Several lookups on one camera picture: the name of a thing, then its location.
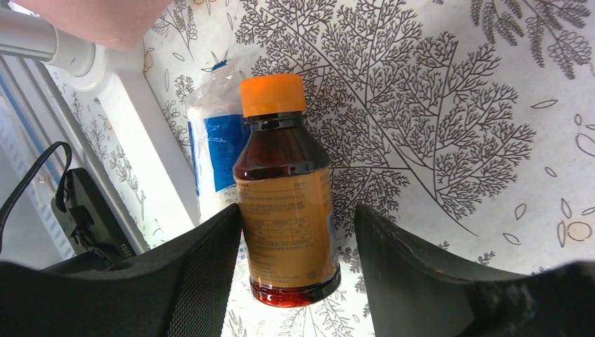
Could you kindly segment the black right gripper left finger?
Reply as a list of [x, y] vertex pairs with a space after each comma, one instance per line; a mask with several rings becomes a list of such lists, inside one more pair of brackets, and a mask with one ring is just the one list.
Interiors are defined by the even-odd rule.
[[1, 264], [2, 336], [219, 336], [241, 231], [237, 205], [103, 270]]

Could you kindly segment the brown orange-cap syrup bottle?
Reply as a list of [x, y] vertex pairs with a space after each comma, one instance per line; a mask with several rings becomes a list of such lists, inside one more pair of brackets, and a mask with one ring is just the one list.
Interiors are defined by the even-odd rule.
[[339, 287], [341, 273], [330, 162], [304, 123], [302, 77], [245, 79], [240, 95], [250, 136], [233, 174], [252, 294], [278, 308], [311, 305]]

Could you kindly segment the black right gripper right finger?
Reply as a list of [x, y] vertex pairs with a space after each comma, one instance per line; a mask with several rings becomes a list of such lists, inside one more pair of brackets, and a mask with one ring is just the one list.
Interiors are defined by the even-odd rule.
[[354, 213], [377, 336], [593, 336], [594, 263], [529, 276], [466, 260], [396, 226]]

